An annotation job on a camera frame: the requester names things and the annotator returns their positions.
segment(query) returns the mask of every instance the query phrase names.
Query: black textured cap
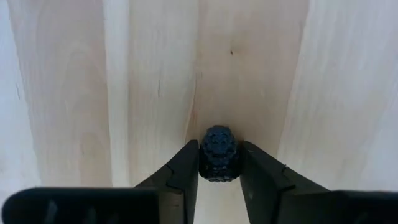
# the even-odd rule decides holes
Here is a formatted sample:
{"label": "black textured cap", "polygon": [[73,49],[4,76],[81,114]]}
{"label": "black textured cap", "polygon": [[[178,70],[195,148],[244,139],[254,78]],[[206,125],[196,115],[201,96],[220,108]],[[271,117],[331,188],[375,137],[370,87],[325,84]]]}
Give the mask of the black textured cap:
{"label": "black textured cap", "polygon": [[209,128],[200,146],[200,175],[210,182],[230,182],[240,170],[240,150],[232,131],[225,126]]}

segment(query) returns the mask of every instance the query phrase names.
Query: light wooden surface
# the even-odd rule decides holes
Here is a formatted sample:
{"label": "light wooden surface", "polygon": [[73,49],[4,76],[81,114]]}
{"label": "light wooden surface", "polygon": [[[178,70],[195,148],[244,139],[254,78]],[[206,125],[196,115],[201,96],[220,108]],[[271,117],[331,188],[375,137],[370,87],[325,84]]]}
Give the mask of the light wooden surface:
{"label": "light wooden surface", "polygon": [[[0,201],[134,186],[230,126],[331,189],[398,190],[395,0],[0,0]],[[195,223],[248,223],[201,179]]]}

